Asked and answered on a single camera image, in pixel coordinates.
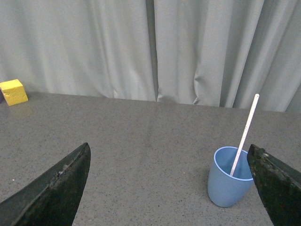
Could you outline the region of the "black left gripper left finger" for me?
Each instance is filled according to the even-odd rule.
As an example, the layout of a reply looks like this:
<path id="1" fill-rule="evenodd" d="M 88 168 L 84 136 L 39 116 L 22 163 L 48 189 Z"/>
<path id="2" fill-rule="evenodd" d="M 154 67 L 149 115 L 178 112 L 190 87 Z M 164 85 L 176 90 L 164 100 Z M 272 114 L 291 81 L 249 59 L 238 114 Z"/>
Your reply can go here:
<path id="1" fill-rule="evenodd" d="M 71 226 L 90 169 L 91 150 L 83 143 L 0 204 L 2 226 Z"/>

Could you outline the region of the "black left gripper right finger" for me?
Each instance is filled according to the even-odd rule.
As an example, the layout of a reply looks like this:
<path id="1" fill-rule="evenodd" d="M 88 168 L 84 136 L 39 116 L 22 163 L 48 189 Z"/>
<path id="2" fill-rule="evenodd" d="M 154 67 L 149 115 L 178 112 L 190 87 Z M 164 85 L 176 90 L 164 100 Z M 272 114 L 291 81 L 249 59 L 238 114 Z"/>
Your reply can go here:
<path id="1" fill-rule="evenodd" d="M 247 154 L 255 186 L 275 226 L 301 224 L 301 173 L 252 144 Z"/>

